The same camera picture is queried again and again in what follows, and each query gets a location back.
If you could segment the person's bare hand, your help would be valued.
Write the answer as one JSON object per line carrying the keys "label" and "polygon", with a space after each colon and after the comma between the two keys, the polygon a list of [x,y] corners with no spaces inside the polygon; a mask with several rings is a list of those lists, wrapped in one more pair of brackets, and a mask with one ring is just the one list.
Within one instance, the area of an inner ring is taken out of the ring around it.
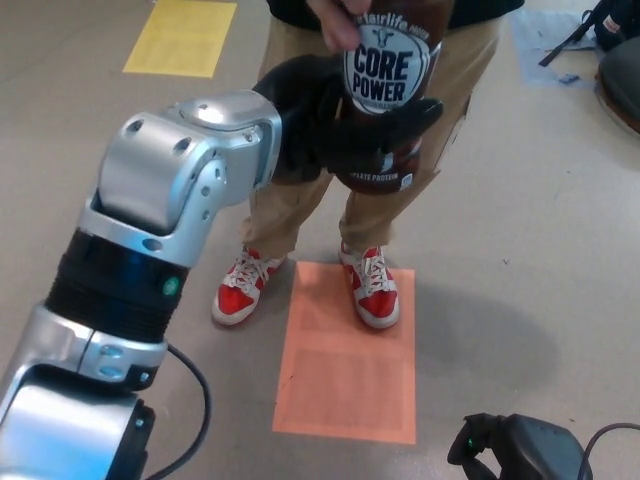
{"label": "person's bare hand", "polygon": [[360,34],[353,16],[367,13],[370,0],[308,0],[306,4],[317,17],[330,51],[350,51],[359,45]]}

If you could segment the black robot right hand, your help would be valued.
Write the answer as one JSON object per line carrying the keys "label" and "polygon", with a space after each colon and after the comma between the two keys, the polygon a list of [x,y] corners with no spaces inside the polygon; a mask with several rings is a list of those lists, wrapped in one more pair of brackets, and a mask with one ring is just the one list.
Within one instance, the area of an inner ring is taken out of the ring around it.
{"label": "black robot right hand", "polygon": [[464,418],[447,455],[468,479],[574,480],[593,478],[584,450],[566,428],[521,414]]}

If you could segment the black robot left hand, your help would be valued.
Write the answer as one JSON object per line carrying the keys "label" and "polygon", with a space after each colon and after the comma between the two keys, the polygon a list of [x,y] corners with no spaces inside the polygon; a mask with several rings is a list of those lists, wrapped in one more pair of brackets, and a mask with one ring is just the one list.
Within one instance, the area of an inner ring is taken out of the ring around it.
{"label": "black robot left hand", "polygon": [[386,155],[421,137],[443,114],[442,102],[426,98],[366,120],[339,119],[338,104],[346,97],[339,55],[291,58],[254,91],[271,101],[282,121],[272,181],[283,185],[314,181],[324,170],[374,174]]}

